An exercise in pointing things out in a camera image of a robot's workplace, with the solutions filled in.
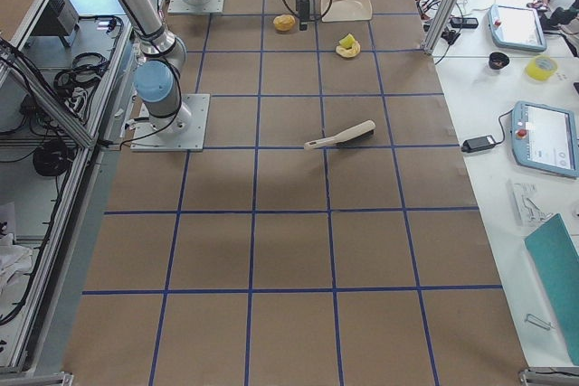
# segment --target black cup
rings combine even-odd
[[[489,55],[489,67],[492,70],[500,70],[505,68],[509,62],[510,59],[505,53],[493,52]]]

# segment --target yellow object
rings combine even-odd
[[[535,80],[545,81],[557,71],[557,62],[544,54],[535,56],[525,67],[525,72]]]
[[[349,49],[354,45],[354,42],[356,42],[356,38],[354,38],[352,33],[349,33],[339,41],[339,44],[345,49]]]
[[[273,19],[273,27],[276,31],[287,32],[296,24],[296,18],[293,15],[278,15]]]
[[[336,53],[343,58],[354,58],[360,53],[360,43],[356,40],[352,43],[352,47],[345,49],[341,45],[336,46]]]

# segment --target peeled fruit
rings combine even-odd
[[[276,31],[287,32],[296,24],[296,18],[293,15],[278,15],[273,19],[273,27]]]
[[[350,47],[352,47],[352,45],[354,45],[354,42],[356,42],[356,38],[354,38],[354,35],[352,33],[349,33],[339,41],[339,44],[345,49],[349,49]]]
[[[341,44],[336,46],[336,53],[343,58],[354,58],[360,53],[360,50],[360,43],[356,40],[354,40],[352,46],[349,49],[345,49]]]

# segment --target brush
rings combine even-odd
[[[311,142],[306,142],[304,144],[304,149],[316,149],[322,146],[332,146],[344,147],[352,144],[352,142],[362,139],[364,137],[370,137],[374,134],[374,129],[376,124],[374,121],[364,121],[362,124],[348,128],[347,130],[341,131],[335,136],[324,137],[318,140],[312,140]]]

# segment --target yellow tape roll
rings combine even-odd
[[[543,54],[531,59],[525,72],[535,80],[545,81],[557,71],[557,62]]]

